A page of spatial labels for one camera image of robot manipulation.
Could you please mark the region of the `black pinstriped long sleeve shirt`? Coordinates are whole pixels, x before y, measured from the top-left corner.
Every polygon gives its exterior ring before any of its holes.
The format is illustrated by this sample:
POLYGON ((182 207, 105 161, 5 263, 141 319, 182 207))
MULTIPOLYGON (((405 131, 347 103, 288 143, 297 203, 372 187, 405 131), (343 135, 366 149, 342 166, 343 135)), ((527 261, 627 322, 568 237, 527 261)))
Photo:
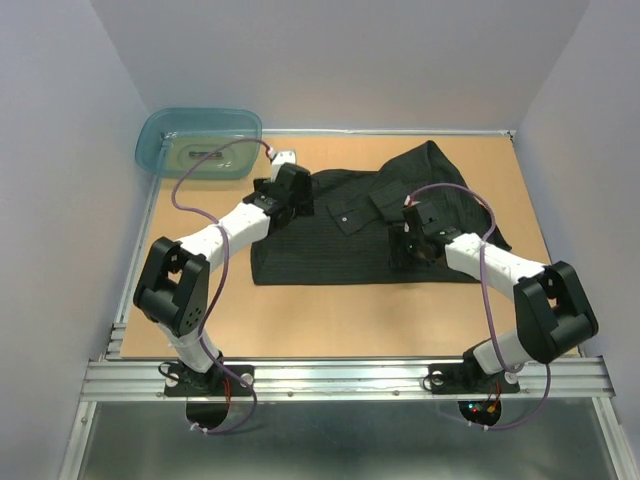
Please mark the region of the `black pinstriped long sleeve shirt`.
POLYGON ((389 228, 402 220, 406 197, 420 187, 438 218, 464 233, 490 235, 511 247, 487 210, 462 192, 460 171, 433 141, 389 161, 377 171, 329 169, 311 176, 314 213, 251 247, 252 279, 259 286, 470 283, 472 277, 439 262, 412 258, 391 265, 389 228))

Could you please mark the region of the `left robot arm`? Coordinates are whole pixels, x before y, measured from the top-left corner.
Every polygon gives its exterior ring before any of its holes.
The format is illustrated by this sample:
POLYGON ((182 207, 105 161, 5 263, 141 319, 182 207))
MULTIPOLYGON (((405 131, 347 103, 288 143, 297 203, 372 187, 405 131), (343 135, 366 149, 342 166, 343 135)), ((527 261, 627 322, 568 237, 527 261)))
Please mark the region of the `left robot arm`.
POLYGON ((199 393, 215 392, 222 382, 221 352, 204 331, 215 300, 209 277, 229 273, 231 257, 288 226, 298 216, 314 214, 310 172, 291 162, 275 163, 272 176, 254 183, 254 191, 217 220, 179 240, 160 237, 150 247, 133 304, 157 324, 187 367, 188 382, 199 393))

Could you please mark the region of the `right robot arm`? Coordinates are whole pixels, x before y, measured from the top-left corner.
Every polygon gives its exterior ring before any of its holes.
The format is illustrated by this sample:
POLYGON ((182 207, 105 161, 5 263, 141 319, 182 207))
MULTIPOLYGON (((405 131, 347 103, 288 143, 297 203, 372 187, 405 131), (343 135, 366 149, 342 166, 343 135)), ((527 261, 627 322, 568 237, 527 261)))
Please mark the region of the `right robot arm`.
POLYGON ((407 199, 402 216, 389 230, 395 268, 441 263, 480 281, 482 289, 500 292, 515 309, 513 330, 469 348, 460 362, 431 370, 425 379, 431 392, 481 392, 507 370, 531 360, 549 364, 598 333, 596 316, 570 264, 527 260, 475 233, 463 233, 442 222, 431 203, 407 199))

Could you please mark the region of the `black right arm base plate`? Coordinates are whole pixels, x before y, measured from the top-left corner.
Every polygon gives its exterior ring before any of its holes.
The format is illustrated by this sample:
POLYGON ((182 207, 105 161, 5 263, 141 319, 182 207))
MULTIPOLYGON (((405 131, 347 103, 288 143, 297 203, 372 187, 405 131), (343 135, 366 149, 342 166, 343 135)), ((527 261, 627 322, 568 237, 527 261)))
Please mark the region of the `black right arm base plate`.
POLYGON ((479 366, 465 362, 436 363, 429 366, 423 387, 434 395, 488 395, 518 393, 518 382, 509 383, 503 373, 486 374, 479 366))

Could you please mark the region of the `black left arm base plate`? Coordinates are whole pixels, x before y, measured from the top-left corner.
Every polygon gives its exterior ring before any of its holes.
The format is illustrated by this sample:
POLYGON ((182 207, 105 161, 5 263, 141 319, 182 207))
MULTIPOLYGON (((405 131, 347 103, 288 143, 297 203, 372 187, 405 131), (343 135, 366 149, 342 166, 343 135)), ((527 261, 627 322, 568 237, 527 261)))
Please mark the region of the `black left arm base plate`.
POLYGON ((182 362, 162 362, 158 372, 165 380, 167 397, 250 397, 249 388, 212 366, 206 373, 196 372, 182 362))

